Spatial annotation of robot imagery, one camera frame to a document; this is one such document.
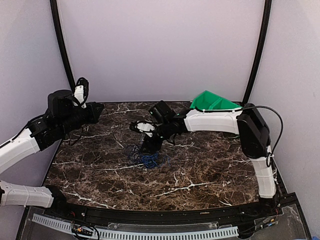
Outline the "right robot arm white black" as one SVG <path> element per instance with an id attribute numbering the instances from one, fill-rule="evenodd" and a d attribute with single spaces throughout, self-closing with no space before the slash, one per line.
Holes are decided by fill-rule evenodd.
<path id="1" fill-rule="evenodd" d="M 275 208 L 276 180 L 272 169 L 273 147 L 270 129 L 258 111 L 259 107 L 247 104 L 234 109 L 185 108 L 175 113 L 164 101 L 155 104 L 149 113 L 156 122 L 137 121 L 130 128 L 145 137 L 141 151 L 154 154 L 163 141 L 188 132 L 225 132 L 238 135 L 243 154 L 253 164 L 262 201 L 255 205 L 255 213 L 266 217 Z"/>

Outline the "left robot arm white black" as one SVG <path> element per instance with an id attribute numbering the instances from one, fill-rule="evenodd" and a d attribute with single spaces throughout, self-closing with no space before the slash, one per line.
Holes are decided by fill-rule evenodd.
<path id="1" fill-rule="evenodd" d="M 96 124 L 104 109 L 102 103 L 86 102 L 83 88 L 75 93 L 58 90 L 48 95 L 47 110 L 34 117 L 13 138 L 0 146 L 0 171 L 3 173 L 21 160 L 42 152 L 84 125 Z M 1 206 L 51 208 L 60 218 L 71 213 L 64 194 L 53 185 L 41 187 L 0 182 Z"/>

